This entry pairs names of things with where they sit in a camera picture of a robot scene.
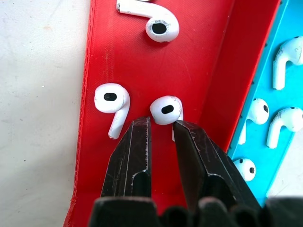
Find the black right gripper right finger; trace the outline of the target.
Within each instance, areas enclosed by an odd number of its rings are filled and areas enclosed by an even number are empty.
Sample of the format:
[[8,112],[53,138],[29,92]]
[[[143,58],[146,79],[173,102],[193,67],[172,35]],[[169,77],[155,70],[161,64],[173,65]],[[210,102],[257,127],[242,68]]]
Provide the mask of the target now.
[[260,209],[235,164],[198,125],[178,120],[173,124],[182,189],[189,210],[203,197],[219,199],[227,209],[235,205]]

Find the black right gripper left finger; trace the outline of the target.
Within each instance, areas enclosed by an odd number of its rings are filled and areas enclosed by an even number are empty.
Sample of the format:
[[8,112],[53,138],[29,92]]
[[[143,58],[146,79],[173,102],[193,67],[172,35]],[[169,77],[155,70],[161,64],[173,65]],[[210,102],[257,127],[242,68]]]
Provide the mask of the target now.
[[152,196],[150,117],[131,122],[110,156],[102,197]]

